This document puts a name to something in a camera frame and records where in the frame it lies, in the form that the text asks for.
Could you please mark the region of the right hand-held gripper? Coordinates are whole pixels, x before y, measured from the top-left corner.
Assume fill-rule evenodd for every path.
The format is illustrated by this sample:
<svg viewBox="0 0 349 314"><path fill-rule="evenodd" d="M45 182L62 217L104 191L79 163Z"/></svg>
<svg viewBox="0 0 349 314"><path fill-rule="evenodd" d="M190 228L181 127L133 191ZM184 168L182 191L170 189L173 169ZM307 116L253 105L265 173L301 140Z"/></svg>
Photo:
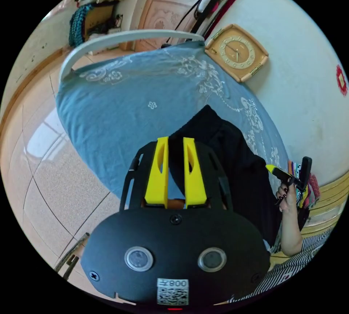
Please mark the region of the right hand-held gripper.
<svg viewBox="0 0 349 314"><path fill-rule="evenodd" d="M277 179L279 179L285 185L290 186L291 184L294 184L299 191L301 192L305 191L305 184L299 178L281 170L280 168L276 167L273 164L266 164L265 166L270 173L272 173Z"/></svg>

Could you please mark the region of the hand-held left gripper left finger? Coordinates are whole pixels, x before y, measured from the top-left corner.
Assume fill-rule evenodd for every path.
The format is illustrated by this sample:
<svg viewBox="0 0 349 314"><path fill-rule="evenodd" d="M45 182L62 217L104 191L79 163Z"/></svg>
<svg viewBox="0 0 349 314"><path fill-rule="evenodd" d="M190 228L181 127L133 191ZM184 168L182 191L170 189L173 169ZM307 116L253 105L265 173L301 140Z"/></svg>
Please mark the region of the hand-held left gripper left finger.
<svg viewBox="0 0 349 314"><path fill-rule="evenodd" d="M157 139L152 159L145 201L150 206L168 207L169 147L168 137Z"/></svg>

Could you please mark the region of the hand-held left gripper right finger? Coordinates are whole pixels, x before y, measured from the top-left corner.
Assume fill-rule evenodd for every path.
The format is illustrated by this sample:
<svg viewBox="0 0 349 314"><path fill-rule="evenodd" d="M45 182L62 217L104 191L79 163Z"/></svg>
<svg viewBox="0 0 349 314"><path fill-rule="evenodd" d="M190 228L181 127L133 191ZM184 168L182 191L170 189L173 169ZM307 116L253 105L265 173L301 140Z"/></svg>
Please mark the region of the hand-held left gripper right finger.
<svg viewBox="0 0 349 314"><path fill-rule="evenodd" d="M193 138L183 138L184 191L186 208L205 205L207 201L200 162Z"/></svg>

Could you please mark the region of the person's right hand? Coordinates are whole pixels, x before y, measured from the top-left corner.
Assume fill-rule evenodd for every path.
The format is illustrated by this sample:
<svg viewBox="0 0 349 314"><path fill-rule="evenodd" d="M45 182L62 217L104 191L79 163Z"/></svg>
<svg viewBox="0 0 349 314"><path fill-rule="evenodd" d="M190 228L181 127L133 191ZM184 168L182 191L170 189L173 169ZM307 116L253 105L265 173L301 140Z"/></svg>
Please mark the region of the person's right hand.
<svg viewBox="0 0 349 314"><path fill-rule="evenodd" d="M276 197L280 201L279 210L281 212L297 211L297 194L296 187L292 184L281 183L276 192Z"/></svg>

